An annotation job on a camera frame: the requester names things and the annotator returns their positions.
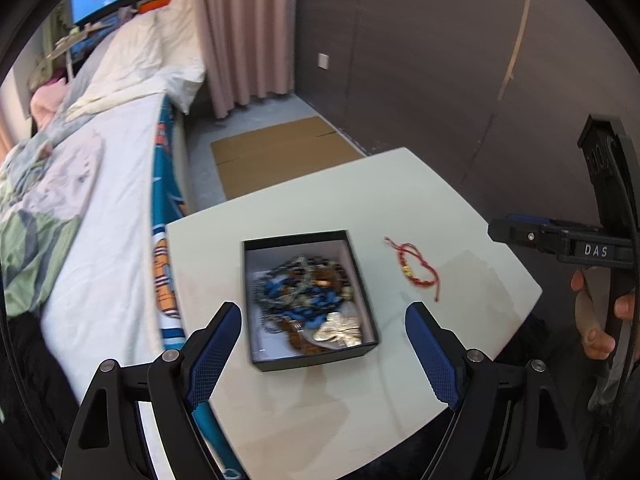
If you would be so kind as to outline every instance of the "white wall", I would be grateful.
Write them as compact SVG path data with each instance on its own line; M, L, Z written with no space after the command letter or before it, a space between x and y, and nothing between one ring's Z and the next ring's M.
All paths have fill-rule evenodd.
M24 46L0 86L0 114L15 142L31 135L31 92L28 78L42 56L42 28L39 27Z

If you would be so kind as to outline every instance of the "fingernail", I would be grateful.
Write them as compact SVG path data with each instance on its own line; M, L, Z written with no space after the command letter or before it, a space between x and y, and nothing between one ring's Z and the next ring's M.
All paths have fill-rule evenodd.
M613 309L616 316L626 316L629 312L629 300L627 298L618 298Z

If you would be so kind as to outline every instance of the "pink blanket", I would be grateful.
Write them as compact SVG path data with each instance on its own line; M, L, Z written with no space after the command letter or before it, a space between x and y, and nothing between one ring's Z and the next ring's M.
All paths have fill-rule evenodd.
M38 125L38 131L53 119L68 91L69 88L64 77L51 85L41 86L36 90L31 98L31 116Z

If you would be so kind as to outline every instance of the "gray floor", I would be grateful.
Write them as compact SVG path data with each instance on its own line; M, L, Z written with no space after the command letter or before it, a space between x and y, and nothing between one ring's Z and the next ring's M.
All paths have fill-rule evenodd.
M287 95L238 107L223 120L211 116L188 121L187 152L196 209L201 211L226 201L211 152L212 142L316 115L302 99Z

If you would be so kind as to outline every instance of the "tabletop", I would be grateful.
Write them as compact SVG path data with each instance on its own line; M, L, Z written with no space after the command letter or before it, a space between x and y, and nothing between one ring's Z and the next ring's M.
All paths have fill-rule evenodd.
M363 357L260 372L245 328L210 402L253 480L334 480L369 463L435 418L439 402L404 331L423 301L467 348L494 358L541 289L482 217L405 148L278 184L167 227L176 293L188 333L224 301L244 309L242 241L346 229L380 345ZM385 244L415 244L442 281L418 288ZM419 269L417 262L414 268Z

